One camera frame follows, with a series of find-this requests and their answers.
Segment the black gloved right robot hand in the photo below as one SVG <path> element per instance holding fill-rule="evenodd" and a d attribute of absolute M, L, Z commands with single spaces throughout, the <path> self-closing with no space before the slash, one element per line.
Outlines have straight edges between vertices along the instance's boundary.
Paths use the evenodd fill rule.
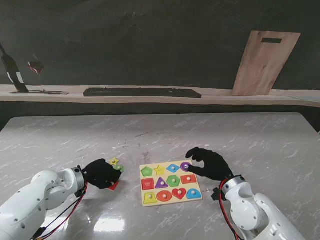
<path fill-rule="evenodd" d="M 204 148 L 195 147 L 189 150 L 185 157 L 196 162 L 203 162 L 203 167 L 189 165 L 185 169 L 200 177 L 206 177 L 213 181 L 223 181 L 234 177 L 229 165 L 224 158 L 216 152 Z"/>

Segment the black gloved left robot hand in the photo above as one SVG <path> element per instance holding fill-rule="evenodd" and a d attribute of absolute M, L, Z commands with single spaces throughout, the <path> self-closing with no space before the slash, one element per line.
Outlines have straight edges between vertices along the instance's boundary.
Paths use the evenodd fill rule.
<path fill-rule="evenodd" d="M 122 175 L 120 170 L 114 169 L 114 167 L 103 158 L 88 164 L 82 170 L 82 173 L 89 184 L 101 190 L 112 187 Z"/>

